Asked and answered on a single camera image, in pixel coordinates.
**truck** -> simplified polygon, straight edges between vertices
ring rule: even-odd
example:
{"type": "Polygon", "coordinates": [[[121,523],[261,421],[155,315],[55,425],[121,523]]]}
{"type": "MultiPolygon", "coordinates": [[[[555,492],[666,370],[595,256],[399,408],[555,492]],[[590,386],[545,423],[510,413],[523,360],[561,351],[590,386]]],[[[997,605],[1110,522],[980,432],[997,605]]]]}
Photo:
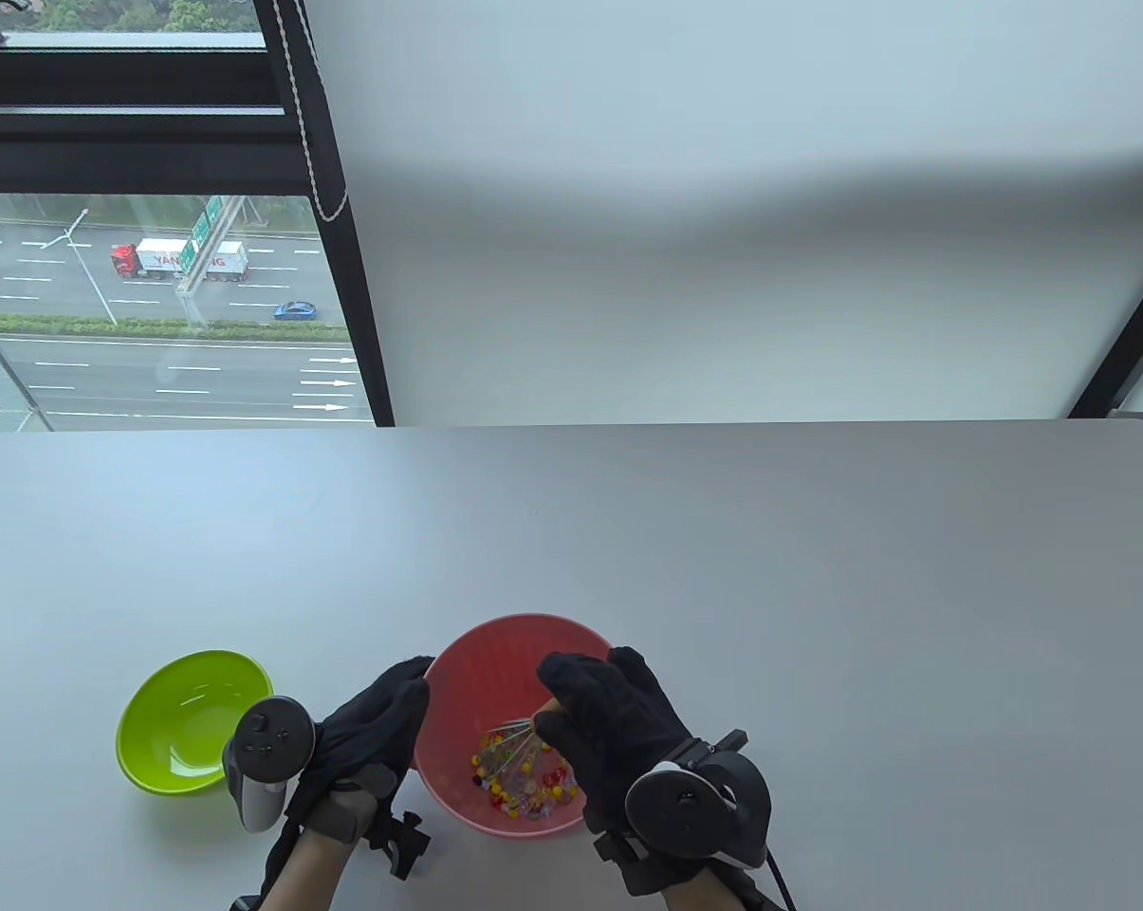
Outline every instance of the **truck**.
{"type": "MultiPolygon", "coordinates": [[[[112,265],[120,278],[177,278],[184,271],[181,256],[186,240],[145,238],[112,250],[112,265]]],[[[241,282],[247,278],[247,248],[241,240],[225,240],[216,248],[203,278],[216,282],[241,282]]]]}

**street lamp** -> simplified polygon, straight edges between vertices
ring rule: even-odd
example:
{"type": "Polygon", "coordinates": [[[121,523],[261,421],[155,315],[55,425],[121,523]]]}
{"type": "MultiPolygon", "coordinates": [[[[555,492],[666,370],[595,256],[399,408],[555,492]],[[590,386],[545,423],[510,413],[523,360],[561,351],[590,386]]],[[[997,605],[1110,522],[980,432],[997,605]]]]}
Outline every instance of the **street lamp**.
{"type": "Polygon", "coordinates": [[[73,230],[78,226],[78,222],[87,217],[87,214],[89,211],[90,209],[82,209],[81,213],[78,214],[78,217],[73,219],[73,224],[67,226],[66,230],[64,230],[64,234],[61,234],[59,238],[53,238],[47,243],[41,243],[41,249],[47,250],[47,248],[51,247],[53,243],[59,243],[61,240],[66,240],[66,242],[69,242],[70,248],[72,248],[73,250],[73,256],[78,257],[78,265],[81,265],[82,272],[86,272],[87,278],[90,279],[90,287],[94,288],[95,294],[98,295],[98,303],[103,304],[103,309],[107,311],[109,320],[112,321],[112,326],[115,326],[115,314],[112,312],[112,309],[107,306],[107,299],[103,296],[103,291],[98,290],[98,282],[95,281],[95,277],[90,274],[90,267],[89,265],[87,265],[87,262],[81,258],[81,253],[78,253],[77,243],[73,243],[73,230]]]}

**car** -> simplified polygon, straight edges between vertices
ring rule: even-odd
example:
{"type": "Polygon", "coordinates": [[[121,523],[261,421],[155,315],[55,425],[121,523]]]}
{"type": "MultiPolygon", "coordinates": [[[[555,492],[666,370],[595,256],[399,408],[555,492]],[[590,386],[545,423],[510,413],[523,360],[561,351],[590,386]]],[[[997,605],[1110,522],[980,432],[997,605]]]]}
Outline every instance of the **car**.
{"type": "Polygon", "coordinates": [[[318,315],[319,310],[303,299],[290,299],[288,304],[280,304],[272,313],[273,320],[315,320],[318,315]]]}

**pink plastic bowl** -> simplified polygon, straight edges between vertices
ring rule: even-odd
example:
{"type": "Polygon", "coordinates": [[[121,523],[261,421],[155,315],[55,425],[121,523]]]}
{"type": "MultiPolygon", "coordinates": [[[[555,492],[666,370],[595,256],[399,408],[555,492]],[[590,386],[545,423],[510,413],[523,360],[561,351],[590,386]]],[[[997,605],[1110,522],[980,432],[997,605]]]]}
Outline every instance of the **pink plastic bowl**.
{"type": "Polygon", "coordinates": [[[471,756],[479,752],[482,735],[549,702],[537,665],[551,652],[605,658],[609,642],[570,620],[518,613],[475,626],[427,669],[432,703],[415,744],[415,768],[437,802],[462,823],[503,838],[539,838],[583,820],[583,793],[545,820],[513,820],[472,782],[471,756]]]}

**green road sign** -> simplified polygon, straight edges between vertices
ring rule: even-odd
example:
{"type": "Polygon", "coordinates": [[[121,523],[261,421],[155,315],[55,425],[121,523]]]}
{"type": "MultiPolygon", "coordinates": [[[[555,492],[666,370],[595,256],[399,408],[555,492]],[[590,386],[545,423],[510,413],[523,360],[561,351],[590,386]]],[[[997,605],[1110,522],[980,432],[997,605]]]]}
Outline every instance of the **green road sign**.
{"type": "Polygon", "coordinates": [[[208,216],[201,214],[195,218],[195,224],[192,226],[192,240],[194,240],[195,246],[203,246],[203,240],[208,239],[208,216]]]}
{"type": "Polygon", "coordinates": [[[184,272],[191,272],[191,267],[195,264],[195,242],[194,240],[189,240],[184,243],[184,251],[179,254],[179,262],[184,272]]]}
{"type": "Polygon", "coordinates": [[[223,205],[225,205],[224,195],[210,195],[208,202],[203,206],[203,211],[208,214],[208,221],[213,222],[213,224],[216,224],[216,221],[218,221],[223,205]]]}

